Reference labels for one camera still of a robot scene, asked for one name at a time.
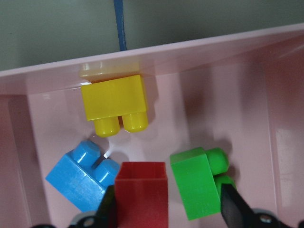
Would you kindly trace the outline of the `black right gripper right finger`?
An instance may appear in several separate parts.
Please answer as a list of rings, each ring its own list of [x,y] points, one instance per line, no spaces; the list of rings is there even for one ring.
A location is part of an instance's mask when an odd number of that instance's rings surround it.
[[[254,212],[232,184],[221,185],[221,215],[229,228],[279,228],[279,221]]]

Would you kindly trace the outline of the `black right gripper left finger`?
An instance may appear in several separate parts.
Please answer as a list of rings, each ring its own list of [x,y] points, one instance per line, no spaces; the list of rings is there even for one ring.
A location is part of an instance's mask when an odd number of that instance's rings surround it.
[[[103,199],[94,215],[84,216],[72,228],[116,228],[117,210],[114,185],[107,188]]]

